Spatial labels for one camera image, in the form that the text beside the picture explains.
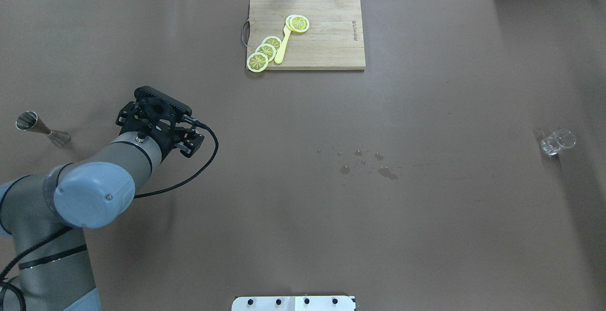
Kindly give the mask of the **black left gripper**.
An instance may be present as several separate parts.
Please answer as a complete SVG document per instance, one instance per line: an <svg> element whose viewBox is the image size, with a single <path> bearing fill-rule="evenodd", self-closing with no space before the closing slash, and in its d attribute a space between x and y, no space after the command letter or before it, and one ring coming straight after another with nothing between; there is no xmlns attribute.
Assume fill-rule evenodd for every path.
<svg viewBox="0 0 606 311"><path fill-rule="evenodd" d="M139 105L128 103L119 112L116 125L124 132L134 132L134 142L143 145L150 138L158 145L160 159L165 160L174 149L186 158L191 158L201 147L204 136L195 128L178 127L184 122L175 117L168 105Z"/></svg>

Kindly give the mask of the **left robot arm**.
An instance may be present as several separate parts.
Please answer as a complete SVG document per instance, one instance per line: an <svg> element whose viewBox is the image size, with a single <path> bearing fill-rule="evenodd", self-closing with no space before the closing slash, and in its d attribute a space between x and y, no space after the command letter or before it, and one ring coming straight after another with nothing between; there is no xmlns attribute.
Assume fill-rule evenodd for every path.
<svg viewBox="0 0 606 311"><path fill-rule="evenodd" d="M218 151L188 108L132 102L117 123L119 136L90 158L2 184L1 234L17 253L1 272L3 311L101 310L84 230L125 212L169 152L192 156L200 128Z"/></svg>

